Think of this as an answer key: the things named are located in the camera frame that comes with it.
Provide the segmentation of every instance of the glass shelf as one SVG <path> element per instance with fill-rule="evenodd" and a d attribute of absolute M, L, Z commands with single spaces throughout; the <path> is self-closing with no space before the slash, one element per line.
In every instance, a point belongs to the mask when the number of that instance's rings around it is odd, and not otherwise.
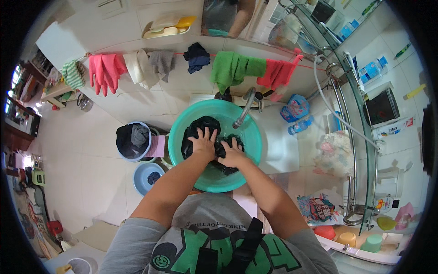
<path fill-rule="evenodd" d="M 307 19 L 312 22 L 313 26 L 318 30 L 318 32 L 324 37 L 324 39 L 326 40 L 326 42 L 328 43 L 328 45 L 331 47 L 331 49 L 333 50 L 334 55 L 336 56 L 336 58 L 338 59 L 339 63 L 341 64 L 345 75 L 348 79 L 348 82 L 350 84 L 351 87 L 351 92 L 349 92 L 348 97 L 350 98 L 354 98 L 352 99 L 349 104 L 348 107 L 350 108 L 356 108 L 358 110 L 358 117 L 360 119 L 360 123 L 351 123 L 352 126 L 354 126 L 355 128 L 359 128 L 360 126 L 362 126 L 363 129 L 363 133 L 364 135 L 369 138 L 370 140 L 374 141 L 374 137 L 373 137 L 373 131 L 370 125 L 368 125 L 367 121 L 369 120 L 369 115 L 367 112 L 367 109 L 365 107 L 365 111 L 364 111 L 364 106 L 366 106 L 365 104 L 365 99 L 362 95 L 362 92 L 359 90 L 358 87 L 358 83 L 357 80 L 353 74 L 353 71 L 351 70 L 350 65 L 348 64 L 348 62 L 345 60 L 344 56 L 342 54 L 338 54 L 334 51 L 334 49 L 336 49 L 338 47 L 338 43 L 330 36 L 330 34 L 321 26 L 319 25 L 319 23 L 317 22 L 317 20 L 314 18 L 314 16 L 312 15 L 312 13 L 306 9 L 306 7 L 304 5 L 300 5 L 299 2 L 297 0 L 279 0 L 279 3 L 281 3 L 283 6 L 289 6 L 291 4 L 298 4 L 295 5 L 293 7 L 291 7 L 292 9 L 295 9 L 295 7 L 300 10 L 301 13 L 303 13 Z M 314 29 L 308 29 L 308 33 L 314 33 Z M 365 196 L 365 210 L 364 210 L 364 215 L 362 218 L 362 223 L 360 224 L 360 232 L 359 235 L 361 234 L 362 231 L 365 230 L 369 230 L 371 227 L 369 227 L 368 225 L 371 224 L 371 218 L 373 216 L 373 208 L 374 208 L 374 197 L 375 197 L 375 186 L 376 186 L 376 177 L 377 177 L 377 153 L 375 151 L 375 148 L 365 142 L 365 150 L 366 150 L 366 161 L 367 161 L 367 169 L 366 171 L 362 171 L 362 174 L 358 173 L 357 174 L 357 185 L 362 183 L 361 180 L 359 180 L 359 178 L 361 176 L 364 176 L 364 172 L 366 172 L 366 196 Z"/>

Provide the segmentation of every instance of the shower hose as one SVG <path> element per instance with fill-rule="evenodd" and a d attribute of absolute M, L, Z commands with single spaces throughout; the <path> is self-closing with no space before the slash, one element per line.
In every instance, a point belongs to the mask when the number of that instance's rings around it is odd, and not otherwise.
<path fill-rule="evenodd" d="M 352 131 L 354 131 L 356 134 L 358 134 L 360 137 L 362 137 L 365 141 L 367 141 L 368 143 L 370 143 L 377 151 L 379 151 L 379 147 L 369 138 L 367 138 L 365 135 L 363 135 L 362 133 L 360 133 L 357 129 L 355 129 L 354 127 L 352 127 L 349 123 L 345 122 L 344 119 L 342 119 L 330 106 L 330 104 L 327 102 L 327 99 L 325 98 L 324 94 L 322 93 L 322 89 L 321 89 L 321 85 L 319 84 L 319 80 L 318 80 L 318 76 L 316 75 L 316 62 L 318 61 L 319 58 L 325 58 L 325 56 L 323 54 L 318 55 L 315 58 L 315 61 L 313 62 L 313 75 L 315 76 L 315 80 L 316 80 L 316 85 L 318 86 L 318 90 L 319 93 L 321 94 L 322 100 L 324 101 L 324 104 L 328 107 L 328 110 L 330 110 L 331 113 L 333 113 L 333 115 L 338 118 L 339 121 L 341 121 L 346 127 L 348 127 L 349 129 L 351 129 Z"/>

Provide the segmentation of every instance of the green graphic print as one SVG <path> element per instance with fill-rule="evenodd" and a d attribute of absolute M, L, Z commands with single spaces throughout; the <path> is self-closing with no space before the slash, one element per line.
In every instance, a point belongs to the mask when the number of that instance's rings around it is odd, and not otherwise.
<path fill-rule="evenodd" d="M 233 250 L 242 244 L 245 236 L 244 231 L 230 233 L 224 227 L 209 230 L 192 225 L 180 230 L 183 248 L 178 253 L 173 243 L 165 242 L 155 247 L 151 265 L 156 270 L 173 274 L 194 274 L 199 248 L 206 247 L 218 251 L 217 273 L 221 273 L 222 268 L 230 263 Z M 280 268 L 290 272 L 300 267 L 283 240 L 274 234 L 266 234 L 245 273 L 269 274 Z"/>

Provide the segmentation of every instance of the water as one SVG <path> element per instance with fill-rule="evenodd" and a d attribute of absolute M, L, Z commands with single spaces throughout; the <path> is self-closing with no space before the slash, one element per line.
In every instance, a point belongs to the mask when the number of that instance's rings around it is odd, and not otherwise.
<path fill-rule="evenodd" d="M 233 122 L 236 119 L 231 119 L 229 117 L 226 117 L 225 115 L 220 115 L 220 114 L 214 114 L 214 115 L 210 115 L 211 117 L 215 118 L 216 120 L 219 121 L 220 124 L 220 128 L 221 128 L 221 132 L 220 134 L 217 136 L 217 138 L 219 139 L 223 139 L 225 137 L 227 137 L 230 134 L 235 134 L 236 136 L 239 136 L 240 139 L 242 140 L 243 144 L 245 145 L 245 134 L 244 134 L 244 130 L 246 128 L 246 124 L 247 123 L 243 123 L 243 125 L 241 125 L 240 127 L 238 127 L 237 129 L 233 128 Z M 208 164 L 205 171 L 202 173 L 202 176 L 206 179 L 209 180 L 220 180 L 222 178 L 225 177 L 232 177 L 233 175 L 237 174 L 233 173 L 229 176 L 226 176 L 222 173 L 222 171 L 214 166 L 212 166 L 212 164 Z"/>

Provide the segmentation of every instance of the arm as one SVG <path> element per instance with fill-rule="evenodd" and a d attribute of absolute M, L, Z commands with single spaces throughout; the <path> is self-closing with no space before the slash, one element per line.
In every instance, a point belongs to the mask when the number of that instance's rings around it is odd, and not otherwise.
<path fill-rule="evenodd" d="M 157 180 L 130 218 L 154 220 L 169 229 L 177 207 L 187 198 L 207 164 L 215 157 L 216 134 L 217 129 L 210 138 L 210 130 L 205 128 L 204 137 L 198 128 L 199 138 L 188 138 L 193 142 L 193 154 Z"/>
<path fill-rule="evenodd" d="M 237 4 L 237 14 L 234 23 L 228 31 L 228 36 L 237 37 L 251 21 L 255 8 L 255 0 L 240 0 Z"/>
<path fill-rule="evenodd" d="M 221 144 L 225 148 L 226 157 L 218 161 L 241 171 L 275 235 L 286 239 L 301 229 L 309 228 L 292 199 L 245 156 L 235 138 L 232 141 L 233 148 L 224 141 Z"/>

